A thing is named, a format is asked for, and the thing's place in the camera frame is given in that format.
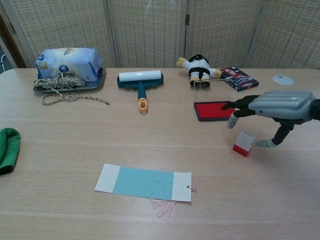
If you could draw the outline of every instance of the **stuffed toy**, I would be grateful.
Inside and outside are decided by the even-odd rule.
[[[186,60],[183,57],[179,57],[178,62],[176,63],[179,67],[188,69],[190,77],[191,86],[203,86],[210,87],[210,76],[216,78],[221,77],[221,71],[219,69],[211,68],[209,66],[209,61],[202,56],[197,54]]]

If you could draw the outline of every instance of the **light blue rectangle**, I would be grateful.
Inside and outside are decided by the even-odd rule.
[[[173,183],[173,172],[121,167],[112,193],[171,200]]]

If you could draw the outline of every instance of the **roller handle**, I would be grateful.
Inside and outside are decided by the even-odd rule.
[[[138,85],[138,107],[140,113],[146,114],[148,112],[146,89],[142,82],[139,82]]]

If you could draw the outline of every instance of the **small cube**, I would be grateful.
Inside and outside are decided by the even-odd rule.
[[[254,143],[255,138],[255,135],[247,131],[241,131],[240,135],[238,136],[238,139],[233,145],[232,150],[236,151],[244,157],[247,157]]]

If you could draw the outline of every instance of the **blue logo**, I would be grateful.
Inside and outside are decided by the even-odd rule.
[[[45,59],[45,55],[40,55],[40,57],[38,57],[38,59],[40,60],[40,61],[42,61],[43,59]]]
[[[69,71],[69,68],[66,65],[61,65],[59,67],[60,72],[65,73]]]

